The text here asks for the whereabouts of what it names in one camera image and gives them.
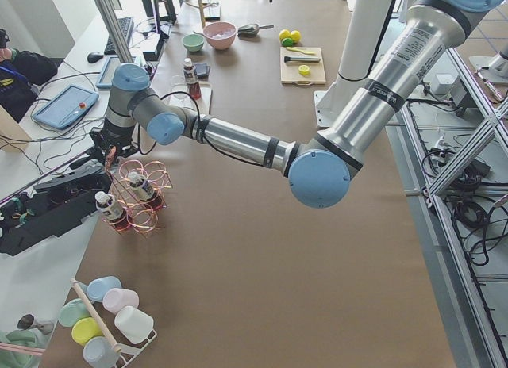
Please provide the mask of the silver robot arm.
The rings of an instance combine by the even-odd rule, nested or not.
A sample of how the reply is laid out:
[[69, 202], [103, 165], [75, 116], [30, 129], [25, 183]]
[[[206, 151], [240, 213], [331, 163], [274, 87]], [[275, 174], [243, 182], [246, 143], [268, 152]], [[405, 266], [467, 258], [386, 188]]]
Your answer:
[[366, 149], [441, 55], [465, 42], [503, 1], [414, 0], [406, 27], [385, 56], [331, 126], [306, 144], [282, 142], [196, 109], [166, 105], [151, 88], [146, 70], [134, 63], [123, 63], [114, 72], [103, 126], [90, 135], [104, 155], [133, 154], [136, 126], [162, 145], [185, 136], [232, 159], [276, 169], [301, 203], [330, 207], [346, 195]]

